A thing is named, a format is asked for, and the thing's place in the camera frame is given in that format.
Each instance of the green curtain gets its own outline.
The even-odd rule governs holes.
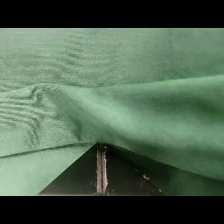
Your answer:
[[[224,195],[223,40],[224,29],[0,29],[0,194],[36,195],[104,142],[144,158],[168,195]]]

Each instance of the draped fabric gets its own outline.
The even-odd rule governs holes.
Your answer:
[[[224,29],[0,29],[0,194],[36,195],[104,142],[144,157],[168,195],[223,195],[223,40]]]

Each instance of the green cloth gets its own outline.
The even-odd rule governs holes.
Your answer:
[[[168,195],[224,195],[223,39],[224,29],[0,29],[0,194],[37,194],[104,142],[143,156]]]

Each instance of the green fabric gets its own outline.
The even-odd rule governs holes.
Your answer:
[[[44,162],[21,153],[73,144],[79,153],[46,168],[62,172],[80,144],[105,142],[162,164],[154,179],[167,194],[224,195],[223,39],[224,29],[1,29],[0,182],[25,189],[20,161],[37,164],[38,186],[55,177],[41,183]],[[27,195],[39,189],[30,178]]]

